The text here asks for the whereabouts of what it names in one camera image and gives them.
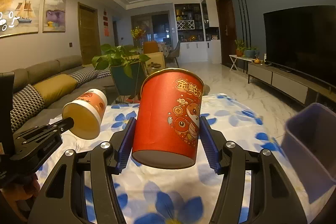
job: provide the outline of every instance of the silver bolt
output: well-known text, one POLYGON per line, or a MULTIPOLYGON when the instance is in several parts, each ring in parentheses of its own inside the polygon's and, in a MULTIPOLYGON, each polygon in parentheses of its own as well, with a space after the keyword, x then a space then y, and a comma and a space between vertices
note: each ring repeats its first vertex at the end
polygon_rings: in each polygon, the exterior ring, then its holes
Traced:
POLYGON ((65 156, 72 156, 74 154, 74 151, 72 149, 69 149, 67 151, 65 151, 65 156))
POLYGON ((103 149, 109 148, 111 146, 111 144, 109 142, 103 142, 101 143, 100 147, 103 149))
POLYGON ((271 151, 269 151, 268 149, 264 149, 262 151, 262 153, 265 155, 265 156, 270 156, 271 155, 271 151))
POLYGON ((234 142, 227 142, 226 143, 226 146, 228 147, 228 148, 235 148, 236 147, 236 144, 234 143, 234 142))

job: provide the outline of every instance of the gray chair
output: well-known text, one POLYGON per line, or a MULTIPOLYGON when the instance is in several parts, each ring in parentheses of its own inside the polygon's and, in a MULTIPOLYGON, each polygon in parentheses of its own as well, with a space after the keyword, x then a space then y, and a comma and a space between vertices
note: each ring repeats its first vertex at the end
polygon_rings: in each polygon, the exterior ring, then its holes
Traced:
POLYGON ((179 63, 177 62, 177 58, 180 56, 180 46, 181 46, 181 41, 179 41, 177 43, 177 46, 175 49, 173 49, 169 54, 168 56, 165 58, 166 60, 169 59, 169 58, 174 58, 175 59, 175 62, 176 62, 176 65, 177 67, 179 68, 179 63))

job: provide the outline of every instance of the paper cup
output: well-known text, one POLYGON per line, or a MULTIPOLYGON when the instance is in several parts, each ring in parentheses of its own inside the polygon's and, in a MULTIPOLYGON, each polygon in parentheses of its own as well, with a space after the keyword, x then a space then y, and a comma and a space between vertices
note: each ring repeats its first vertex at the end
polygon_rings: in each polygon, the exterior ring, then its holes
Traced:
POLYGON ((177 68, 143 82, 132 149, 136 161, 161 169, 195 164, 203 90, 197 75, 177 68))
POLYGON ((107 99, 103 92, 91 89, 76 100, 66 104, 62 118, 73 118, 74 126, 70 131, 79 138, 92 140, 98 137, 107 99))

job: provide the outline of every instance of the purple trash bin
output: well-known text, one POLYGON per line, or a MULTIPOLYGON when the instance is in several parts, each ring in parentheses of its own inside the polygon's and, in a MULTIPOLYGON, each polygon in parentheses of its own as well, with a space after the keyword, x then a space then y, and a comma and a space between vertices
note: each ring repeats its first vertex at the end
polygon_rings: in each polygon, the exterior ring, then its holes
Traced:
POLYGON ((313 103, 287 120, 281 148, 313 203, 336 184, 336 114, 313 103))

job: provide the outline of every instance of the tv screen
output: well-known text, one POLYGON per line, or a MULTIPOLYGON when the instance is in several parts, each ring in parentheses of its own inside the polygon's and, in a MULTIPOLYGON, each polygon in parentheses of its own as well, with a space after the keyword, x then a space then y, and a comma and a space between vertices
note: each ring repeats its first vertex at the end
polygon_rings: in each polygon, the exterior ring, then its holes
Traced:
POLYGON ((336 7, 265 13, 267 61, 336 86, 336 7))

